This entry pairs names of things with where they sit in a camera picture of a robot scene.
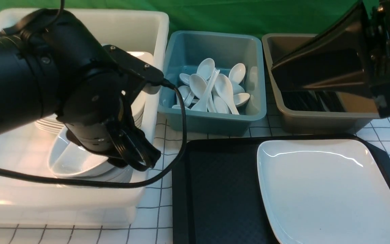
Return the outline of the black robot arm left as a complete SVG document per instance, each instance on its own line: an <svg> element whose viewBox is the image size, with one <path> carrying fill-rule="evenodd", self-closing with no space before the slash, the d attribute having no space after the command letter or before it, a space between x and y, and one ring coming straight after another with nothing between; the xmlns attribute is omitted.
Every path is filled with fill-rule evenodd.
<svg viewBox="0 0 390 244"><path fill-rule="evenodd" d="M163 77L102 46L72 13L39 9L0 31L0 134L55 114L71 142L145 171L160 152L135 125L131 104Z"/></svg>

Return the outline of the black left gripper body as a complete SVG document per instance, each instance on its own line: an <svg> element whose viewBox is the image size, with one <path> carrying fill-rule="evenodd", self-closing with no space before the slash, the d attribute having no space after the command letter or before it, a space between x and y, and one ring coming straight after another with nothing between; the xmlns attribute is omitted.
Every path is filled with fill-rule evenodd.
<svg viewBox="0 0 390 244"><path fill-rule="evenodd" d="M128 102L120 103L118 114L90 126L65 124L68 139L88 152L104 156L117 168L130 166L137 171L154 168L161 152L136 127Z"/></svg>

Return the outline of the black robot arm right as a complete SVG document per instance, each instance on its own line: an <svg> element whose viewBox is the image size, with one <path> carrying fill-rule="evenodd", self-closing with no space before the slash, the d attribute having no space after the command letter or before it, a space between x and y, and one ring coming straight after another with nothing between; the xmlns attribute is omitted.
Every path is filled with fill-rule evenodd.
<svg viewBox="0 0 390 244"><path fill-rule="evenodd" d="M358 0L323 33L276 60L280 91L332 91L372 99L390 117L390 0L367 14Z"/></svg>

